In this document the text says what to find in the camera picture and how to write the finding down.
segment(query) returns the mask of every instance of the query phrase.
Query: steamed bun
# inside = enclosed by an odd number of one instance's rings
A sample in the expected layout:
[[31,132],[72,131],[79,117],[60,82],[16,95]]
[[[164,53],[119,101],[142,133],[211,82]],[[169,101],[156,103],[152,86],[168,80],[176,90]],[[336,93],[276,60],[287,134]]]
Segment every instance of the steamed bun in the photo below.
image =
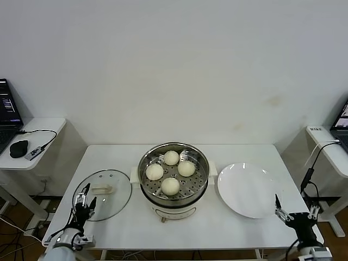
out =
[[164,163],[173,166],[179,162],[179,154],[176,151],[167,151],[164,154]]
[[180,162],[178,165],[179,174],[183,177],[190,177],[196,171],[196,166],[190,161]]
[[161,190],[167,196],[173,196],[179,192],[180,184],[175,178],[166,178],[162,181]]
[[163,177],[163,172],[161,165],[152,164],[146,169],[146,177],[151,181],[156,181]]

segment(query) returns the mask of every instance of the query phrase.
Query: power cord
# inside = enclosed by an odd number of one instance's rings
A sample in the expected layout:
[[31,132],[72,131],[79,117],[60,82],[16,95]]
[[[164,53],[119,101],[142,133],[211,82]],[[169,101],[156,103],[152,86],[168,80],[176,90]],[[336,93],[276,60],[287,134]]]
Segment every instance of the power cord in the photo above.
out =
[[43,188],[43,191],[37,193],[35,196],[33,196],[33,198],[36,198],[37,196],[40,196],[40,195],[42,195],[43,193],[46,192],[46,189],[47,189],[47,182],[48,182],[48,181],[47,181],[47,180],[44,180],[44,181],[41,181],[41,182],[43,182],[43,183],[45,184],[45,186],[44,186],[44,188]]
[[[20,238],[21,238],[21,235],[20,235],[20,234],[21,234],[22,232],[19,232],[19,230],[18,230],[19,228],[17,228],[18,225],[17,225],[12,219],[10,219],[10,218],[7,217],[7,216],[2,215],[2,214],[0,214],[0,216],[6,218],[6,219],[8,219],[8,220],[10,220],[10,221],[16,226],[15,228],[16,228],[17,231],[18,231],[17,233],[13,233],[13,234],[16,235],[16,236],[14,237],[14,239],[13,239],[10,243],[3,244],[3,245],[0,246],[0,247],[6,246],[3,250],[0,251],[0,254],[3,253],[9,246],[12,246],[12,245],[15,245],[15,246],[16,246],[15,250],[13,250],[13,251],[11,251],[11,252],[5,254],[4,256],[1,256],[1,257],[0,257],[0,260],[2,260],[2,259],[3,259],[4,257],[6,257],[6,256],[9,256],[9,255],[12,254],[12,253],[15,253],[15,259],[16,259],[17,251],[21,250],[22,260],[24,261],[24,252],[23,252],[23,249],[26,248],[26,247],[28,247],[28,246],[31,246],[31,245],[36,244],[37,241],[35,241],[35,242],[33,242],[33,243],[29,244],[29,245],[26,245],[26,246],[22,246],[21,244],[19,244],[19,240],[20,240]],[[32,216],[29,217],[29,219],[26,221],[24,227],[27,226],[27,224],[29,223],[29,221],[30,221],[31,219],[32,219]]]
[[34,132],[53,132],[54,133],[54,137],[49,141],[47,142],[46,144],[42,145],[41,146],[41,149],[44,150],[48,144],[50,144],[54,139],[55,137],[57,137],[58,133],[51,130],[51,129],[36,129],[36,130],[31,130],[31,131],[25,131],[25,130],[20,130],[19,132],[16,132],[16,134],[19,134],[19,135],[22,135],[22,134],[26,134],[26,133],[34,133]]
[[[22,231],[23,233],[26,232],[25,230],[23,230],[23,229],[21,229],[21,228],[15,226],[15,225],[12,225],[10,222],[7,222],[7,221],[4,220],[2,217],[0,217],[0,220],[4,221],[5,223],[9,224],[10,226],[13,226],[13,227],[17,228],[18,230]],[[38,239],[37,237],[35,237],[35,236],[33,236],[33,235],[30,235],[30,234],[27,234],[27,235],[30,236],[30,237],[32,237],[32,238],[35,238],[37,241],[41,242],[41,240]]]
[[203,259],[202,259],[201,252],[200,252],[199,250],[197,250],[197,251],[198,251],[198,255],[200,256],[200,260],[203,260]]
[[319,142],[317,145],[315,145],[314,149],[312,150],[310,156],[308,157],[306,163],[304,164],[303,167],[306,167],[307,163],[309,162],[309,160],[311,159],[311,157],[313,156],[316,148],[318,148],[321,144],[325,144],[325,143],[328,143],[328,142],[339,142],[339,140],[327,140],[327,141],[323,141],[323,142]]
[[315,190],[316,190],[316,197],[318,198],[319,201],[319,190],[318,187],[316,186],[316,184],[312,181],[309,181],[308,184],[312,184],[313,186],[315,186]]
[[313,175],[313,173],[314,173],[314,166],[315,166],[315,163],[316,163],[316,161],[318,160],[321,151],[322,151],[325,147],[330,146],[330,145],[333,145],[333,144],[340,144],[340,141],[335,141],[335,142],[326,144],[326,145],[324,145],[323,147],[321,147],[321,149],[319,150],[318,154],[317,154],[316,157],[315,157],[315,160],[314,160],[314,162],[313,162],[312,167],[310,167],[310,168],[307,170],[307,173],[306,173],[306,175],[304,176],[304,178],[303,178],[303,180],[302,180],[302,182],[301,182],[300,193],[302,193],[302,192],[304,191],[304,189],[306,188],[306,186],[307,186],[308,183],[310,182],[310,179],[312,178],[312,175]]

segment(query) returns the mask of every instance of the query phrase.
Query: white wall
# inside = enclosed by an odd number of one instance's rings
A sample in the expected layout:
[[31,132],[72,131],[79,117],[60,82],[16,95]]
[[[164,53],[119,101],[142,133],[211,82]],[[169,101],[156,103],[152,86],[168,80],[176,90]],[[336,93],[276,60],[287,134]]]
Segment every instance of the white wall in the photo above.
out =
[[0,77],[24,114],[66,117],[87,144],[275,143],[282,152],[345,99],[347,9],[334,0],[2,1]]

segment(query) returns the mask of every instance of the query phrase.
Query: black cable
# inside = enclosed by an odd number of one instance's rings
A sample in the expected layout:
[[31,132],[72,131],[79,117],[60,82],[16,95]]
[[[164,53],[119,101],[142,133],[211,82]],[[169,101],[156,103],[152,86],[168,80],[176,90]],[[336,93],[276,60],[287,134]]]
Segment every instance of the black cable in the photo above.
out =
[[24,249],[23,249],[23,246],[21,245],[21,253],[22,253],[22,261],[25,261],[24,260]]
[[326,144],[326,145],[324,145],[323,147],[321,147],[320,150],[319,150],[319,152],[318,152],[318,154],[317,154],[316,157],[315,157],[315,160],[314,160],[313,165],[312,165],[312,169],[314,168],[314,165],[315,165],[316,161],[317,161],[318,158],[319,158],[320,152],[321,152],[325,147],[330,146],[330,145],[333,145],[333,144],[338,144],[338,143],[341,143],[341,142],[340,142],[340,141],[336,141],[336,142],[329,143],[329,144]]
[[[43,223],[45,223],[45,222],[47,221],[48,217],[49,217],[49,213],[47,213],[47,217],[45,218],[45,220],[43,221]],[[41,229],[41,228],[39,228],[39,224],[38,224],[34,229],[35,229],[35,230],[33,231],[33,236],[35,236],[35,237],[41,239],[41,241],[42,241],[43,238],[39,236],[39,230]]]
[[315,190],[316,190],[316,197],[318,198],[318,201],[319,201],[319,190],[318,190],[318,187],[316,186],[315,183],[313,183],[312,181],[309,181],[308,184],[312,184],[315,186]]
[[316,155],[315,157],[315,161],[313,162],[313,165],[312,167],[310,167],[307,172],[306,172],[306,175],[304,176],[302,182],[301,182],[301,185],[300,185],[300,193],[302,193],[304,191],[304,189],[306,188],[306,186],[308,185],[310,179],[312,178],[312,175],[314,173],[314,166],[315,166],[315,163],[316,161],[318,160],[319,158],[319,155],[321,153],[321,151],[327,147],[327,146],[330,146],[330,145],[333,145],[333,144],[340,144],[339,141],[335,141],[335,142],[332,142],[332,143],[329,143],[329,144],[326,144],[324,145],[323,147],[321,147],[321,149],[319,150],[318,154]]
[[287,249],[287,252],[285,253],[285,261],[288,261],[289,252],[290,252],[290,250],[294,247],[294,245],[295,245],[298,241],[299,241],[299,240],[296,239],[296,240],[291,244],[291,246],[289,246],[289,248]]
[[15,256],[14,256],[14,261],[16,261],[17,258],[17,247],[19,246],[20,248],[22,248],[23,246],[21,244],[19,244],[21,235],[18,235],[17,241],[16,241],[16,248],[15,248]]
[[[14,222],[14,221],[13,221],[11,218],[9,218],[8,216],[5,216],[5,215],[3,215],[3,214],[0,214],[0,216],[1,216],[2,218],[8,219],[10,222],[13,223],[13,225],[15,225],[16,227],[18,227],[18,225],[16,224],[16,222]],[[0,254],[3,253],[9,246],[13,245],[13,244],[14,244],[14,241],[16,240],[16,238],[17,238],[17,234],[15,235],[15,237],[12,239],[12,241],[11,241],[10,243],[0,245],[0,247],[5,246],[5,248],[4,248],[3,250],[0,251]]]
[[49,142],[47,142],[46,144],[41,146],[42,149],[44,149],[48,144],[50,144],[55,139],[55,137],[57,137],[57,135],[58,135],[57,132],[55,132],[51,129],[36,129],[36,130],[28,131],[28,132],[25,130],[21,130],[19,132],[16,132],[16,134],[26,134],[26,133],[33,133],[33,132],[53,132],[54,133],[54,137]]

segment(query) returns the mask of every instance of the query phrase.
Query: wooden floor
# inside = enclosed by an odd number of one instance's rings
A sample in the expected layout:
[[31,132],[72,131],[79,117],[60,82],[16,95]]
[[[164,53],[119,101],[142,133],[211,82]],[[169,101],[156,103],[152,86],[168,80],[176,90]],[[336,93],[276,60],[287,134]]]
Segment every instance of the wooden floor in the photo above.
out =
[[[52,201],[48,206],[50,212],[54,212],[59,204],[59,201]],[[32,217],[30,211],[28,211],[22,204],[18,203],[16,206],[11,206],[6,211],[5,215],[13,220],[17,226],[25,228],[27,221]],[[342,210],[337,218],[342,225],[344,231],[348,235],[348,208]],[[44,228],[37,230],[37,236],[42,238],[45,234],[45,230],[48,223]],[[322,232],[325,238],[325,245],[328,246],[333,254],[334,261],[346,261],[348,260],[348,236],[345,238],[337,238],[331,227],[327,223],[319,224],[320,231]],[[10,227],[5,222],[0,220],[0,233],[1,234],[10,234],[16,233],[16,229]],[[18,235],[0,235],[0,260],[1,261],[22,261],[21,251],[16,252],[15,254],[10,253],[14,251],[15,245],[4,245],[8,243],[17,242],[22,246],[27,246],[23,249],[23,255],[25,261],[36,261],[41,254],[43,254],[45,248],[41,246],[39,242],[31,237],[24,237],[23,234]],[[274,252],[275,250],[265,250],[264,257],[267,254]],[[101,251],[91,251],[91,254],[97,258],[100,257]],[[109,251],[107,255],[108,260],[121,260],[124,253],[122,251]],[[213,260],[213,259],[252,259],[256,258],[254,250],[235,250],[235,251],[142,251],[137,255],[129,257],[130,260]]]

